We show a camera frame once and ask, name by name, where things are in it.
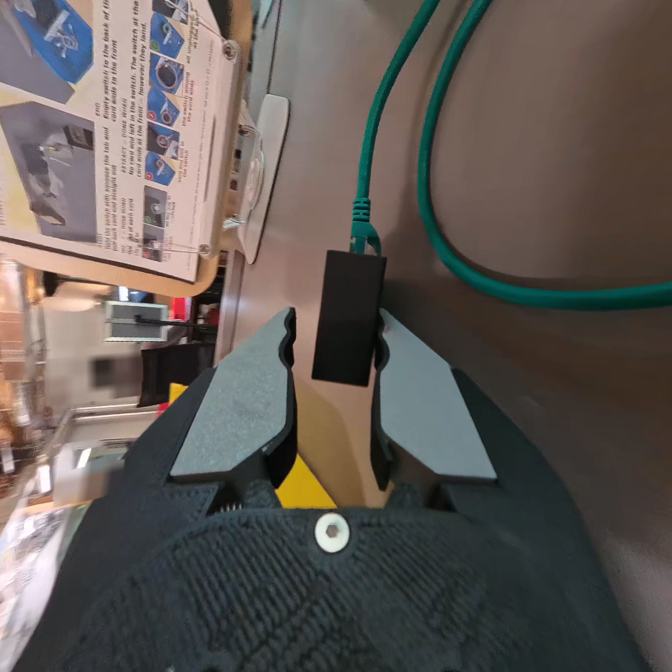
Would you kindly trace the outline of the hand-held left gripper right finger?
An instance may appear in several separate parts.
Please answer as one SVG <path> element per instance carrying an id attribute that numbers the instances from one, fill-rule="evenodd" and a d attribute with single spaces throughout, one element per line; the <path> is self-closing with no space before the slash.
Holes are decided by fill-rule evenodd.
<path id="1" fill-rule="evenodd" d="M 451 366 L 383 308 L 374 366 L 370 461 L 380 491 L 497 481 Z"/>

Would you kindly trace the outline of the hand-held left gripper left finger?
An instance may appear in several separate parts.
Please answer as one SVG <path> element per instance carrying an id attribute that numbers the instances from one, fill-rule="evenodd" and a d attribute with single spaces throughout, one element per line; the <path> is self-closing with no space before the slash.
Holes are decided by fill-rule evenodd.
<path id="1" fill-rule="evenodd" d="M 278 488 L 298 452 L 292 367 L 296 311 L 281 310 L 236 347 L 214 375 L 170 470 L 177 483 Z"/>

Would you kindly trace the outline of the black network switch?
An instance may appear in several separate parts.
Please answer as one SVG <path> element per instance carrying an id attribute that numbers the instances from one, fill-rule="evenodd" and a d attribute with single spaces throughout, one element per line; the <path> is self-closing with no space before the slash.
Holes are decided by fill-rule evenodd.
<path id="1" fill-rule="evenodd" d="M 385 270 L 385 257 L 327 251 L 313 380 L 368 386 Z"/>

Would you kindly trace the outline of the wooden instruction board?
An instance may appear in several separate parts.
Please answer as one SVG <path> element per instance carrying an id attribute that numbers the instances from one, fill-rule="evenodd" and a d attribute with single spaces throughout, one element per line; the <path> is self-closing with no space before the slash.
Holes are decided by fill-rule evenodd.
<path id="1" fill-rule="evenodd" d="M 205 288 L 252 35 L 250 1 L 2 1 L 1 256 Z"/>

